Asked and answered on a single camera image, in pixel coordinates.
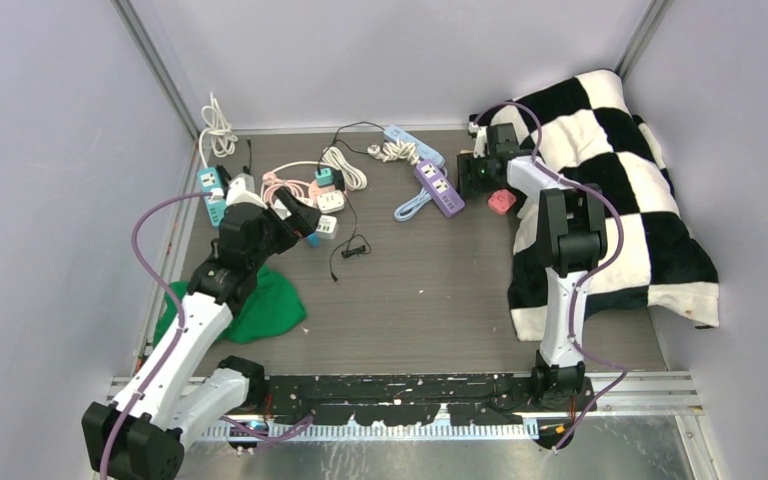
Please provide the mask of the pink plug adapter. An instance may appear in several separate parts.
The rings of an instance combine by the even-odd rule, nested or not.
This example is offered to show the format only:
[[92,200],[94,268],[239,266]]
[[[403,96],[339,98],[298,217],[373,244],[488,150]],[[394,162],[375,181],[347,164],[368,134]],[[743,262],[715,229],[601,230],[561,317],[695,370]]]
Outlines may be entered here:
[[494,213],[506,215],[516,204],[517,197],[508,189],[493,192],[487,200],[487,206]]

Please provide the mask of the purple socket adapter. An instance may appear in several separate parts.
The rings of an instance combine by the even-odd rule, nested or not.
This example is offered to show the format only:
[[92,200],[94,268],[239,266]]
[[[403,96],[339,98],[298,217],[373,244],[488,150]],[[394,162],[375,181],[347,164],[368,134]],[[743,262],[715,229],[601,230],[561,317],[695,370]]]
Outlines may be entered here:
[[444,164],[436,165],[431,160],[420,161],[414,175],[443,215],[451,218],[465,208],[465,202],[447,178]]

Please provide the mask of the light blue power strip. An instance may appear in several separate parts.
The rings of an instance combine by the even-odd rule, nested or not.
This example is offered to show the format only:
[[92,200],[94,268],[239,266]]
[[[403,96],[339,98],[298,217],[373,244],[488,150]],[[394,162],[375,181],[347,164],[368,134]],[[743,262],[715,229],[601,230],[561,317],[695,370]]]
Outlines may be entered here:
[[408,133],[401,127],[390,125],[385,128],[383,135],[385,143],[381,154],[385,162],[405,160],[411,165],[421,161],[430,161],[436,166],[443,166],[444,157],[435,149]]

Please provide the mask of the teal power strip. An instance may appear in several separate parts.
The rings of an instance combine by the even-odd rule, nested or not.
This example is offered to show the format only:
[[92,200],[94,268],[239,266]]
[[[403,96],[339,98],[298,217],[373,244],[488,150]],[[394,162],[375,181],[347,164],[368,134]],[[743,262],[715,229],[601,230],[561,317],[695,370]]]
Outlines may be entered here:
[[226,171],[222,166],[205,167],[198,171],[197,180],[201,191],[205,194],[204,201],[209,220],[214,227],[219,227],[227,208]]

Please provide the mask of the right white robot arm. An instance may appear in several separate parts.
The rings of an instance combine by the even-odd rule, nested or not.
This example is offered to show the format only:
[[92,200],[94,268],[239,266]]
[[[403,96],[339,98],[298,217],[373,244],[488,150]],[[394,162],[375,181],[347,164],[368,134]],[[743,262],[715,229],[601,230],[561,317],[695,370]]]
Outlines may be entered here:
[[590,275],[607,252],[604,207],[594,194],[549,169],[522,149],[510,123],[470,124],[475,144],[458,157],[457,190],[465,198],[509,186],[537,203],[536,248],[546,270],[544,337],[528,383],[544,410],[556,410],[585,391],[584,356],[576,346],[584,322]]

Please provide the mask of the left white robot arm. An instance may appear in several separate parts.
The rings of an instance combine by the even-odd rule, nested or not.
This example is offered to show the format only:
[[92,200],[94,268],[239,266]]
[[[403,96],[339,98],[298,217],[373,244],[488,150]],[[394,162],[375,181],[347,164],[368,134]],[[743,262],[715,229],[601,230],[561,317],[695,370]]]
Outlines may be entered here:
[[258,412],[268,395],[262,365],[229,356],[191,393],[184,391],[207,350],[255,291],[273,255],[314,234],[321,213],[286,187],[280,215],[243,187],[214,189],[228,200],[210,255],[193,271],[176,316],[136,375],[106,404],[93,402],[81,425],[100,478],[173,479],[193,442],[223,415]]

